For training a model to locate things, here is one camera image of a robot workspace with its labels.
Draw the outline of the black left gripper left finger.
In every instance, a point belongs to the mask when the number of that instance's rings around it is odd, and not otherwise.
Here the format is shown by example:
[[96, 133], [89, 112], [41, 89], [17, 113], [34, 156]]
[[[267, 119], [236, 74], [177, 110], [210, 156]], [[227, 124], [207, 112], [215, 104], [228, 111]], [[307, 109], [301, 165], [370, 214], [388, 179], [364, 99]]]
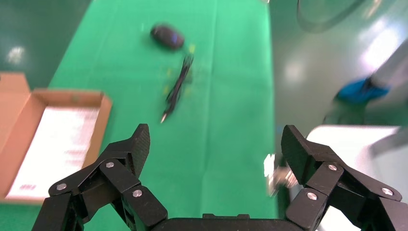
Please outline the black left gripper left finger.
[[146, 124], [139, 124], [130, 138], [110, 143], [94, 163], [49, 188], [33, 230], [82, 231], [105, 205], [130, 230], [153, 230], [168, 212], [139, 179], [149, 149]]

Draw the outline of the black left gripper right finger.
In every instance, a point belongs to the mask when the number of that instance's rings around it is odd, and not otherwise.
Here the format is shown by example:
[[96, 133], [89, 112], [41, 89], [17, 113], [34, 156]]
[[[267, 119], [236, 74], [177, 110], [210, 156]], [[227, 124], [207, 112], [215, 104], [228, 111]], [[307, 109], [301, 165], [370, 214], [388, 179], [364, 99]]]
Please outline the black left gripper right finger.
[[402, 195], [348, 166], [329, 146], [308, 141], [295, 126], [286, 125], [281, 150], [303, 186], [285, 212], [299, 229], [314, 231], [332, 206], [363, 231], [407, 230]]

